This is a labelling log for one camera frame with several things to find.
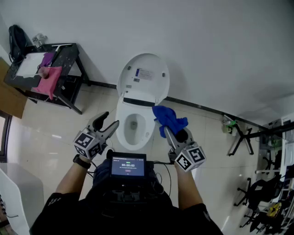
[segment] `sticker on toilet lid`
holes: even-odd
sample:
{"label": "sticker on toilet lid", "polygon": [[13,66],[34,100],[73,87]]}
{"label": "sticker on toilet lid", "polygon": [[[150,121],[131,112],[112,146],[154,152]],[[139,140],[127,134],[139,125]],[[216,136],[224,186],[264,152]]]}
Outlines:
{"label": "sticker on toilet lid", "polygon": [[150,70],[138,68],[136,71],[136,77],[151,81],[153,79],[153,72]]}

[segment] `black backpack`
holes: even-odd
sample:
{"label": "black backpack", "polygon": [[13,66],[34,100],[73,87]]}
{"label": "black backpack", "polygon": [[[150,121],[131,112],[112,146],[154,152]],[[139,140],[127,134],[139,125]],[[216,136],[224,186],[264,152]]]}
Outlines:
{"label": "black backpack", "polygon": [[27,46],[27,38],[22,28],[17,25],[9,27],[9,59],[11,63],[21,63],[25,57],[24,50]]}

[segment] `black shirt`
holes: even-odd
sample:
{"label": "black shirt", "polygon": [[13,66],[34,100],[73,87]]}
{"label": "black shirt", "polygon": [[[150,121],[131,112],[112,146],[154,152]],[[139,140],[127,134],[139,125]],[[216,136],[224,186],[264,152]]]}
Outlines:
{"label": "black shirt", "polygon": [[211,220],[204,204],[180,210],[173,207],[166,193],[144,210],[123,210],[119,219],[109,217],[99,210],[102,201],[93,202],[93,196],[79,201],[76,193],[53,193],[38,216],[30,232],[43,234],[105,234],[119,232],[143,234],[157,231],[193,232],[196,234],[221,235]]}

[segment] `black sleeve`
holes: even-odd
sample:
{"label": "black sleeve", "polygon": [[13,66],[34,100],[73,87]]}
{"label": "black sleeve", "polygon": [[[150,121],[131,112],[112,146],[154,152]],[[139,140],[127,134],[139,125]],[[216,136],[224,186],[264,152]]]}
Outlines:
{"label": "black sleeve", "polygon": [[77,193],[53,193],[47,200],[41,214],[30,229],[30,234],[59,234],[73,221],[74,210],[79,201]]}
{"label": "black sleeve", "polygon": [[222,235],[219,227],[210,218],[206,206],[198,204],[182,211],[184,221],[197,225],[197,234]]}

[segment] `person's right arm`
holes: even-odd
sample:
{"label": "person's right arm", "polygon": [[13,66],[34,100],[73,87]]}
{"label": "person's right arm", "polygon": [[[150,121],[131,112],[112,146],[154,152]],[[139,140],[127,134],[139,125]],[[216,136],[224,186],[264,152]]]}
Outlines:
{"label": "person's right arm", "polygon": [[179,208],[184,210],[191,206],[203,203],[191,171],[184,172],[176,163],[175,168],[178,175]]}

